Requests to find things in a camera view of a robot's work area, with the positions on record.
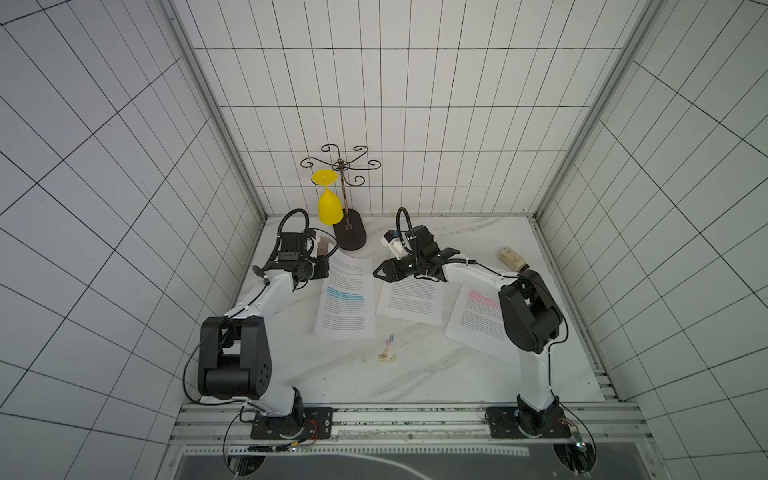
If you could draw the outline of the purple highlighted paper document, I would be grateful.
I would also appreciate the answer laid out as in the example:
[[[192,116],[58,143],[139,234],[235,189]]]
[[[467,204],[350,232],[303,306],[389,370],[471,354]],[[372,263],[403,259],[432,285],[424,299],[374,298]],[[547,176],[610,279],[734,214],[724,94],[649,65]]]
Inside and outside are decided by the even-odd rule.
[[[440,282],[414,279],[385,283],[377,314],[394,319],[440,326],[445,287]]]

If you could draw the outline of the blue highlighted paper document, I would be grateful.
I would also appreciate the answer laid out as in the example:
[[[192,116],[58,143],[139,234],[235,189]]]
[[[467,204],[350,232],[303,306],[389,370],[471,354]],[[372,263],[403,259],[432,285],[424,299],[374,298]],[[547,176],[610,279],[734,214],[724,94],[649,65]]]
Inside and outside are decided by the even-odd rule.
[[[373,338],[376,315],[372,261],[338,250],[330,258],[329,268],[321,288],[314,335],[329,340]]]

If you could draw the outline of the pink highlighted paper document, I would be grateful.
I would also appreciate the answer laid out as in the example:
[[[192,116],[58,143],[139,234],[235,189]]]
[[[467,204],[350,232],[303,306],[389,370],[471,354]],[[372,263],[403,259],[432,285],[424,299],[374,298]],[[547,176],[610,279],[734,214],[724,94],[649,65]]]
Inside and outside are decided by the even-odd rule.
[[[496,300],[462,287],[445,335],[456,342],[518,366],[518,348],[507,337]]]

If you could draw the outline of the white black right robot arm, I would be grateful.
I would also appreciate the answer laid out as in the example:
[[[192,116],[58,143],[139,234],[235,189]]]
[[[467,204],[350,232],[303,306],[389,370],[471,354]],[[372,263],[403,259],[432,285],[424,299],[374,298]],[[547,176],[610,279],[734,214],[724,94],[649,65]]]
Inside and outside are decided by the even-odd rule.
[[[553,428],[564,413],[552,391],[549,348],[565,317],[539,273],[526,266],[499,272],[457,249],[442,249],[426,226],[412,224],[404,207],[397,210],[395,228],[384,234],[383,244],[392,257],[373,271],[375,278],[453,283],[499,305],[505,335],[521,352],[514,422],[527,438],[540,438]]]

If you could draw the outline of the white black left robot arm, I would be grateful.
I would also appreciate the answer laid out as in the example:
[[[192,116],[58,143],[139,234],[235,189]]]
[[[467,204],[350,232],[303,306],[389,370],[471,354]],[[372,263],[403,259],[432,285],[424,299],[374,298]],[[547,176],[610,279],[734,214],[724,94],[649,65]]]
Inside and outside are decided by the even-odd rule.
[[[305,422],[299,391],[273,379],[266,320],[299,287],[329,276],[329,254],[316,250],[316,229],[304,209],[293,209],[278,225],[273,249],[254,265],[258,282],[232,309],[201,327],[197,388],[221,404],[239,401],[254,414],[300,427]]]

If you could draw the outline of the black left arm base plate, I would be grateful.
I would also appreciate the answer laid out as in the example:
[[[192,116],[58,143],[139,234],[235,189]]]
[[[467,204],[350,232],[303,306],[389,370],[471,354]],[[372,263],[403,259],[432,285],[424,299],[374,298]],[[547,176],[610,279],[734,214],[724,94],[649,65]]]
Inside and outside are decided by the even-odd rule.
[[[259,417],[251,429],[253,440],[309,441],[331,437],[334,409],[303,407],[285,417]]]

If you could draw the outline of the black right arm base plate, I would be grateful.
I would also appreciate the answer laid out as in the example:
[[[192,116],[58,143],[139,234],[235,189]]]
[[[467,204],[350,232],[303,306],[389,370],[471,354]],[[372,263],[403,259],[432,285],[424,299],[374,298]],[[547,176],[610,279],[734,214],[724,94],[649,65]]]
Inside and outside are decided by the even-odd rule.
[[[541,412],[527,406],[488,407],[485,420],[493,439],[570,439],[570,427],[562,422],[563,408],[552,404]]]

